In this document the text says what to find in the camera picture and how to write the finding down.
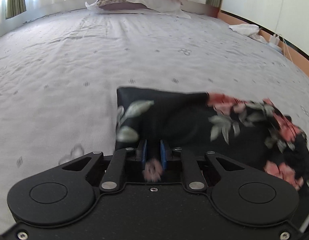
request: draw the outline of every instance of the metal screw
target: metal screw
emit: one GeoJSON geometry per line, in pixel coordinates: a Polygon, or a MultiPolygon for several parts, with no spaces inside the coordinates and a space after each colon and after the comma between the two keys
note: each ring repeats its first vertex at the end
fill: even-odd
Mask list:
{"type": "Polygon", "coordinates": [[[289,232],[283,232],[280,235],[280,240],[288,240],[290,238],[290,233],[289,232]]]}
{"type": "Polygon", "coordinates": [[[117,187],[117,184],[113,181],[106,181],[101,184],[101,187],[104,189],[114,189],[117,187]]]}
{"type": "Polygon", "coordinates": [[[150,188],[150,191],[151,191],[151,192],[158,192],[159,190],[158,190],[157,187],[151,187],[151,188],[150,188]]]}
{"type": "Polygon", "coordinates": [[[25,232],[19,232],[17,234],[17,237],[20,239],[20,240],[27,240],[28,239],[28,235],[25,233],[25,232]]]}
{"type": "Polygon", "coordinates": [[[203,189],[204,184],[202,182],[199,182],[199,181],[194,181],[194,182],[189,183],[189,187],[191,189],[203,189]]]}

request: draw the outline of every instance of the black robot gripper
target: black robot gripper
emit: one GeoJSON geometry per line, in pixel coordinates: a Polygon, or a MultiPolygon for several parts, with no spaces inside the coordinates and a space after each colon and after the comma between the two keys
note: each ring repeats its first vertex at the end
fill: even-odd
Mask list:
{"type": "Polygon", "coordinates": [[[15,184],[7,202],[17,223],[2,237],[297,240],[302,234],[290,219],[298,201],[282,179],[209,149],[142,140],[138,148],[92,152],[15,184]],[[150,150],[159,151],[164,169],[157,183],[142,177],[150,150]]]}

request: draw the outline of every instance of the mattress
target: mattress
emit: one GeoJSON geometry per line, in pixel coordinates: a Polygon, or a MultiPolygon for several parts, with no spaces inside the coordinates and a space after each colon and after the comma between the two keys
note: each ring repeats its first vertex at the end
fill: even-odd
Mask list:
{"type": "Polygon", "coordinates": [[[0,38],[0,233],[14,223],[6,196],[16,182],[113,153],[119,86],[270,98],[309,138],[309,78],[221,20],[190,16],[78,10],[0,38]]]}

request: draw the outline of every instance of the bed sheet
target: bed sheet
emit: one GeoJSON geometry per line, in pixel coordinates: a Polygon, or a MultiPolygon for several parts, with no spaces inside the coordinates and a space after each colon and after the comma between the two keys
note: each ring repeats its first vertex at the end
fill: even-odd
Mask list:
{"type": "Polygon", "coordinates": [[[0,233],[19,180],[92,151],[113,153],[116,88],[214,91],[285,109],[309,138],[309,78],[275,50],[191,14],[78,10],[0,38],[0,233]]]}

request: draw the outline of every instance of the black trim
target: black trim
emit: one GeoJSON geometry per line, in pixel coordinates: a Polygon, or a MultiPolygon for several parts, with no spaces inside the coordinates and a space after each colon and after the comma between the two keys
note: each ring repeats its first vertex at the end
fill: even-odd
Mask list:
{"type": "MultiPolygon", "coordinates": [[[[229,13],[229,12],[226,12],[226,11],[223,11],[223,10],[220,10],[220,12],[222,12],[222,13],[224,13],[224,14],[227,14],[227,15],[229,15],[229,16],[232,16],[232,17],[234,17],[234,18],[237,18],[237,19],[239,19],[239,20],[242,20],[242,21],[244,21],[244,22],[246,22],[246,23],[258,25],[260,29],[262,29],[262,30],[265,31],[266,33],[269,33],[270,35],[273,35],[273,34],[274,34],[274,32],[268,30],[267,28],[264,28],[263,26],[261,26],[261,25],[259,25],[259,24],[257,24],[257,23],[254,23],[254,22],[252,22],[252,21],[250,21],[250,20],[247,20],[247,19],[245,19],[245,18],[243,18],[243,17],[240,17],[240,16],[238,16],[238,15],[235,15],[235,14],[233,14],[233,13],[229,13]]],[[[287,43],[288,46],[290,46],[290,47],[293,48],[296,52],[298,52],[298,53],[301,54],[303,57],[305,57],[307,60],[309,60],[309,55],[308,55],[308,54],[306,54],[304,51],[302,51],[301,49],[299,49],[297,46],[293,45],[291,42],[287,41],[286,39],[284,39],[284,40],[286,41],[286,43],[287,43]]]]}

